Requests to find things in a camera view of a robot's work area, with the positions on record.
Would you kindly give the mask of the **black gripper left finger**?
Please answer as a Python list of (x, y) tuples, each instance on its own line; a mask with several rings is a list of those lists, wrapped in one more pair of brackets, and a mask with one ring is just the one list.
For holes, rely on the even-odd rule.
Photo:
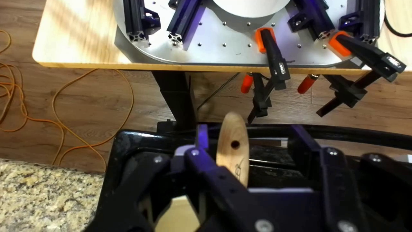
[(155, 232), (174, 198), (189, 200), (200, 232), (276, 232), (276, 215), (259, 196), (209, 154), (209, 126), (197, 126), (195, 145), (177, 154), (139, 131), (115, 136), (97, 211), (85, 232)]

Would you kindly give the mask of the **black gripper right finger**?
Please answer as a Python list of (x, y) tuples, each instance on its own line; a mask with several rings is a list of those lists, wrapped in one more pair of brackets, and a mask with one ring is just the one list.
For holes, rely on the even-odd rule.
[(321, 188), (330, 232), (412, 232), (411, 165), (381, 153), (352, 158), (291, 127), (291, 156)]

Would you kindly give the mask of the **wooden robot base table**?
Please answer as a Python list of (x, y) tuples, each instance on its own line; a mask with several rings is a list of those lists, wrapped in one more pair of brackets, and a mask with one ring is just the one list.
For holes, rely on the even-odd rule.
[(251, 19), (228, 14), (209, 0), (182, 41), (169, 37), (174, 10), (168, 0), (146, 0), (146, 6), (160, 14), (161, 29), (133, 41), (126, 36), (123, 0), (47, 0), (32, 58), (45, 67), (67, 68), (265, 71), (267, 55), (254, 32), (271, 27), (294, 72), (332, 72), (343, 62), (325, 38), (290, 29), (292, 6)]

